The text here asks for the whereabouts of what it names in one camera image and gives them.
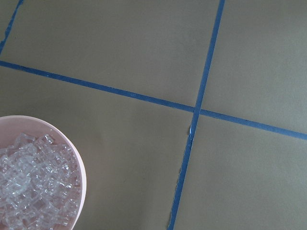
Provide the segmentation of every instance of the floor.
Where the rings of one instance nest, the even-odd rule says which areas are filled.
[[[0,116],[77,147],[75,230],[307,228],[307,2],[0,1]]]

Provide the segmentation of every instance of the blue tape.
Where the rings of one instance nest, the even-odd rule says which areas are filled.
[[[188,112],[194,111],[194,108],[191,107],[191,106],[188,106],[188,105],[170,102],[170,101],[167,101],[167,100],[162,100],[162,99],[158,99],[158,98],[154,98],[154,97],[150,97],[150,96],[146,96],[146,95],[142,95],[142,94],[138,94],[138,93],[134,93],[134,92],[129,92],[129,91],[126,91],[126,90],[120,90],[120,89],[116,89],[116,88],[113,88],[113,87],[100,85],[100,84],[92,83],[92,82],[85,81],[85,80],[79,80],[79,79],[76,79],[76,78],[71,78],[71,77],[67,77],[67,76],[63,76],[63,75],[59,75],[59,74],[55,74],[55,73],[50,73],[50,72],[46,72],[46,71],[39,70],[39,69],[24,67],[24,66],[20,66],[20,65],[17,65],[17,64],[10,63],[10,62],[5,62],[5,61],[0,60],[0,66],[8,67],[8,68],[11,68],[11,69],[16,69],[16,70],[21,70],[21,71],[28,72],[28,73],[33,73],[33,74],[40,75],[40,76],[47,77],[47,78],[65,81],[65,82],[73,83],[73,84],[76,84],[76,85],[81,85],[81,86],[93,88],[93,89],[96,89],[96,90],[101,90],[101,91],[106,91],[106,92],[110,92],[110,93],[114,93],[114,94],[118,94],[118,95],[122,95],[122,96],[126,96],[126,97],[131,97],[131,98],[139,99],[141,101],[151,102],[151,103],[154,103],[154,104],[160,104],[160,105],[172,107],[172,108],[175,108],[175,109],[180,109],[180,110],[184,110],[184,111],[188,111]]]
[[[205,67],[204,67],[202,78],[201,78],[201,85],[200,85],[200,89],[199,89],[198,95],[197,95],[197,100],[196,100],[196,103],[195,103],[195,109],[194,109],[193,118],[192,118],[192,122],[191,122],[191,128],[190,128],[190,134],[189,134],[187,144],[186,144],[186,149],[185,149],[185,152],[184,152],[184,155],[183,155],[181,170],[180,170],[180,174],[179,174],[179,178],[178,178],[178,182],[177,182],[177,187],[176,187],[176,191],[175,191],[174,202],[173,202],[173,206],[172,206],[172,210],[171,210],[171,218],[170,218],[170,222],[169,222],[167,230],[173,230],[174,226],[175,226],[178,207],[179,207],[180,198],[181,198],[181,194],[182,194],[182,188],[183,188],[184,180],[185,180],[185,177],[186,177],[189,158],[190,158],[193,140],[194,140],[194,136],[195,136],[196,126],[197,126],[198,118],[199,118],[199,115],[200,115],[200,112],[201,112],[201,103],[202,103],[202,99],[203,99],[203,96],[204,96],[204,93],[205,93],[205,88],[206,88],[209,70],[210,70],[210,66],[211,66],[211,62],[212,62],[212,58],[213,58],[213,52],[214,52],[214,47],[215,47],[215,43],[216,43],[216,38],[217,38],[217,34],[218,34],[220,22],[221,22],[221,17],[222,17],[222,13],[223,13],[224,2],[225,2],[225,0],[220,0],[220,2],[219,2],[219,6],[218,6],[215,22],[214,22],[213,32],[212,32],[212,36],[211,36],[211,40],[210,40],[209,50],[208,50],[207,58],[206,58],[206,62],[205,62]]]
[[[1,55],[1,52],[2,52],[2,50],[4,48],[4,46],[5,46],[6,40],[8,39],[8,37],[10,35],[10,32],[11,32],[11,29],[12,29],[12,26],[13,26],[13,23],[14,23],[17,11],[18,11],[19,7],[23,4],[23,2],[24,2],[24,0],[19,0],[17,6],[15,8],[15,11],[14,11],[12,17],[11,17],[10,23],[9,23],[8,27],[6,28],[6,30],[5,30],[5,37],[0,42],[0,55]]]
[[[249,121],[249,120],[245,120],[245,119],[242,119],[242,118],[224,115],[224,114],[219,114],[219,113],[216,113],[216,112],[203,110],[203,109],[201,110],[201,115],[209,116],[209,117],[213,117],[213,118],[217,118],[217,119],[220,119],[220,120],[229,121],[229,122],[233,122],[233,123],[237,123],[237,124],[241,124],[241,125],[244,125],[244,126],[250,126],[250,127],[253,127],[253,128],[263,129],[263,130],[266,130],[266,131],[270,131],[270,132],[273,132],[273,133],[279,133],[279,134],[294,137],[294,138],[307,140],[307,134],[291,131],[291,130],[288,130],[288,129],[285,129],[285,128],[270,126],[270,125],[258,123],[258,122],[255,122],[255,121]]]

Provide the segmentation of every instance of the pink bowl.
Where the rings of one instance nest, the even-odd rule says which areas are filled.
[[[22,132],[35,137],[40,137],[44,134],[49,134],[50,136],[52,136],[52,138],[54,138],[55,143],[65,143],[71,147],[73,153],[78,159],[80,166],[81,186],[82,186],[81,203],[78,214],[74,222],[70,225],[70,228],[68,228],[68,226],[66,227],[63,226],[62,228],[57,228],[56,230],[73,229],[81,213],[86,193],[85,167],[76,147],[61,131],[59,131],[53,125],[35,117],[21,116],[21,115],[0,117],[0,130],[1,130],[0,149],[6,148],[9,145],[13,144],[16,137]]]

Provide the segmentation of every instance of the bowl of ice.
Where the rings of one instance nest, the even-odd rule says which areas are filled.
[[[30,116],[0,117],[0,230],[71,230],[86,175],[72,142]]]

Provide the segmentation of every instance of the plastic bowl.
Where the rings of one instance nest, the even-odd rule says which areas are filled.
[[[55,143],[64,143],[69,145],[73,153],[75,154],[80,167],[80,178],[82,187],[79,211],[73,223],[68,226],[58,227],[55,230],[73,229],[81,213],[86,193],[86,173],[80,154],[78,153],[76,147],[72,144],[72,142],[53,125],[35,117],[21,115],[0,117],[0,149],[6,148],[9,145],[13,144],[16,137],[22,132],[31,136],[35,136],[37,138],[44,134],[49,134],[50,136],[52,136],[52,138],[54,138]]]

